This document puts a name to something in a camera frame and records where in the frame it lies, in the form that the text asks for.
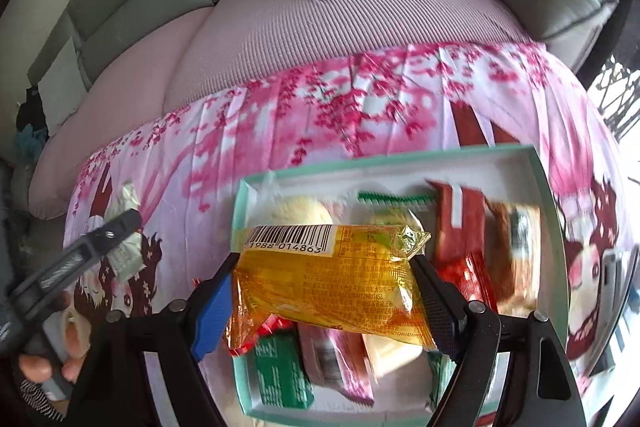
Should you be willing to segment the person's left hand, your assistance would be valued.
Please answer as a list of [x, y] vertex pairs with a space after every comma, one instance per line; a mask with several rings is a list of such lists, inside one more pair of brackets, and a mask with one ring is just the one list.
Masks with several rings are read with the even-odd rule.
[[[55, 312], [44, 322], [44, 332], [51, 341], [55, 354], [63, 362], [61, 374], [75, 384], [82, 363], [90, 347], [91, 325], [74, 307]], [[52, 377], [51, 362], [40, 355], [20, 355], [18, 366], [24, 376], [41, 384]]]

